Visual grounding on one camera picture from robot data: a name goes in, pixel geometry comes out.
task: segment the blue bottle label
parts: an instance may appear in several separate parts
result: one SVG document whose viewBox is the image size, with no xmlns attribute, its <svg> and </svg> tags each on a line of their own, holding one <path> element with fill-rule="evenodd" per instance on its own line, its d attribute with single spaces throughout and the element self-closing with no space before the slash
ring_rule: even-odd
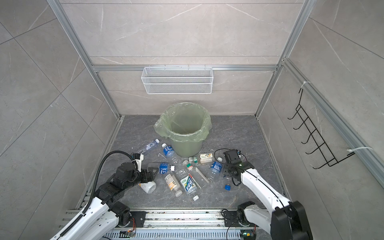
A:
<svg viewBox="0 0 384 240">
<path fill-rule="evenodd" d="M 216 170 L 218 170 L 218 172 L 221 171 L 221 168 L 223 167 L 223 165 L 219 162 L 213 162 L 212 165 L 211 165 L 211 168 L 214 168 Z"/>
<path fill-rule="evenodd" d="M 168 172 L 168 164 L 166 162 L 160 163 L 159 173 L 160 174 L 165 174 L 167 172 Z"/>
<path fill-rule="evenodd" d="M 169 152 L 173 151 L 173 148 L 171 146 L 166 146 L 164 149 L 163 149 L 163 153 L 165 156 L 168 155 Z"/>
</svg>

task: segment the bottle label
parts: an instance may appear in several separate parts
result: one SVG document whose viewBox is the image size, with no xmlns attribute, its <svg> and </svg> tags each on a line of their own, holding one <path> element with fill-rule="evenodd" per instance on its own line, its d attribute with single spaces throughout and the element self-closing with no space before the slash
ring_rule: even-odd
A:
<svg viewBox="0 0 384 240">
<path fill-rule="evenodd" d="M 166 146 L 164 149 L 163 149 L 163 153 L 165 156 L 168 155 L 169 152 L 173 151 L 173 148 L 171 146 Z"/>
<path fill-rule="evenodd" d="M 168 184 L 169 189 L 172 191 L 172 189 L 173 189 L 174 187 L 176 187 L 176 182 L 175 182 L 175 180 L 173 179 L 172 175 L 168 174 L 168 175 L 165 177 L 165 180 L 166 180 L 166 183 Z"/>
<path fill-rule="evenodd" d="M 189 163 L 197 163 L 198 160 L 197 157 L 189 157 Z"/>
<path fill-rule="evenodd" d="M 212 153 L 203 153 L 203 154 L 200 154 L 200 159 L 201 160 L 208 160 L 208 159 L 212 159 L 212 156 L 213 156 Z"/>
<path fill-rule="evenodd" d="M 214 168 L 216 169 L 218 172 L 221 171 L 221 168 L 223 167 L 223 165 L 219 162 L 213 162 L 212 165 L 211 165 L 211 168 Z"/>
<path fill-rule="evenodd" d="M 165 174 L 167 172 L 168 172 L 168 164 L 166 162 L 160 163 L 159 173 L 160 174 Z"/>
<path fill-rule="evenodd" d="M 190 174 L 188 174 L 188 176 L 186 176 L 185 178 L 181 179 L 180 182 L 181 182 L 181 185 L 184 186 L 187 192 L 190 192 L 192 191 L 192 189 L 196 188 L 196 185 L 193 182 L 192 176 Z"/>
</svg>

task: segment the white plastic container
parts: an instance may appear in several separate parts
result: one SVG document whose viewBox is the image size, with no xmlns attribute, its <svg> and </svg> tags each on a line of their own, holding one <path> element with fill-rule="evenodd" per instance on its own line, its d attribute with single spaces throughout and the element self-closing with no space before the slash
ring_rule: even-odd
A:
<svg viewBox="0 0 384 240">
<path fill-rule="evenodd" d="M 148 194 L 153 193 L 156 189 L 156 183 L 154 181 L 147 183 L 139 183 L 139 186 Z"/>
<path fill-rule="evenodd" d="M 175 192 L 176 197 L 179 197 L 179 196 L 181 196 L 181 194 L 183 194 L 183 192 L 181 190 L 181 186 L 173 174 L 170 174 L 170 173 L 167 174 L 164 179 L 165 179 L 169 189 L 171 190 L 171 192 L 172 191 Z"/>
</svg>

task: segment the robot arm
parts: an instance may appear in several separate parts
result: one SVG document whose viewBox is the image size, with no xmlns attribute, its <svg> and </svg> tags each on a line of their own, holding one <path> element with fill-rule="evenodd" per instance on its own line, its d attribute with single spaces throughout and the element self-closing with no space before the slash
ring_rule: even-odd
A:
<svg viewBox="0 0 384 240">
<path fill-rule="evenodd" d="M 260 199 L 266 210 L 254 202 L 241 204 L 237 210 L 242 225 L 254 223 L 271 234 L 273 240 L 312 240 L 312 232 L 304 207 L 291 202 L 277 192 L 248 162 L 242 162 L 237 150 L 224 152 L 226 166 L 223 173 L 236 178 Z"/>
</svg>

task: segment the clear plastic bottle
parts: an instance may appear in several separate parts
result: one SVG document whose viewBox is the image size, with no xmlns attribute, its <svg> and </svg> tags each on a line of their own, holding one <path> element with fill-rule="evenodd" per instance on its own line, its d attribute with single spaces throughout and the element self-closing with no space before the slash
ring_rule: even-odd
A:
<svg viewBox="0 0 384 240">
<path fill-rule="evenodd" d="M 151 143 L 145 145 L 140 151 L 137 153 L 140 153 L 142 155 L 146 155 L 149 151 L 152 151 L 154 148 L 157 147 L 157 145 L 160 143 L 160 141 L 156 138 Z"/>
<path fill-rule="evenodd" d="M 223 165 L 221 164 L 221 162 L 223 161 L 223 159 L 221 157 L 218 157 L 217 158 L 217 161 L 214 161 L 210 167 L 210 172 L 208 173 L 208 177 L 207 179 L 211 182 L 217 182 L 219 180 L 219 175 L 220 175 L 220 171 L 221 171 L 221 168 L 223 167 Z"/>
<path fill-rule="evenodd" d="M 181 190 L 180 183 L 177 181 L 177 178 L 172 173 L 167 174 L 164 179 L 165 179 L 170 191 L 175 192 L 176 197 L 179 197 L 179 196 L 181 196 L 181 194 L 183 194 L 183 191 Z"/>
<path fill-rule="evenodd" d="M 171 165 L 167 162 L 162 162 L 160 163 L 160 166 L 159 166 L 159 173 L 160 174 L 166 174 L 167 172 L 173 172 L 175 170 L 175 166 L 174 165 Z"/>
<path fill-rule="evenodd" d="M 193 200 L 196 201 L 199 196 L 197 195 L 197 186 L 193 181 L 193 177 L 185 169 L 178 171 L 176 176 L 180 180 L 181 186 L 187 195 L 192 196 Z"/>
<path fill-rule="evenodd" d="M 200 189 L 208 186 L 208 184 L 210 183 L 209 180 L 204 176 L 204 174 L 196 166 L 192 166 L 188 160 L 185 160 L 183 162 L 183 166 L 186 167 L 186 169 L 188 169 L 188 171 L 192 175 L 193 180 L 196 182 L 196 185 Z"/>
<path fill-rule="evenodd" d="M 168 162 L 171 162 L 173 164 L 177 164 L 179 161 L 177 158 L 178 156 L 175 153 L 175 151 L 173 150 L 172 146 L 168 146 L 165 143 L 163 143 L 161 146 L 163 147 L 163 153 L 164 153 L 165 157 L 167 159 L 169 159 Z"/>
</svg>

